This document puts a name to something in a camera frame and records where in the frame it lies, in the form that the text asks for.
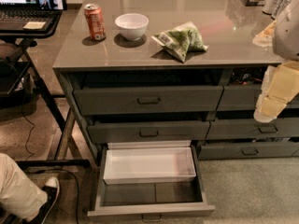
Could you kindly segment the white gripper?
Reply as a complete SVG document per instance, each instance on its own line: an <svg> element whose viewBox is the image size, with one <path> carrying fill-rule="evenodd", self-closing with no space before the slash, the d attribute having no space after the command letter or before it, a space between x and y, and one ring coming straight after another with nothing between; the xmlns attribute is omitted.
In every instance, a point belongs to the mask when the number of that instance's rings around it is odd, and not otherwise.
<svg viewBox="0 0 299 224"><path fill-rule="evenodd" d="M286 61L278 67L269 66L264 73L254 119L268 123L276 119L299 93L299 62Z"/></svg>

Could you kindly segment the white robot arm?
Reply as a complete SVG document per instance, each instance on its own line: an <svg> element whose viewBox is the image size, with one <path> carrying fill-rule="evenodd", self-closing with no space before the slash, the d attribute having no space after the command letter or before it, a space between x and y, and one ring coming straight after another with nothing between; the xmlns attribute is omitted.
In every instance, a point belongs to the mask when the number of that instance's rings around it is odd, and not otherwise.
<svg viewBox="0 0 299 224"><path fill-rule="evenodd" d="M284 62L264 73L253 115L261 123L276 119L299 93L299 0L292 0L276 18L272 46Z"/></svg>

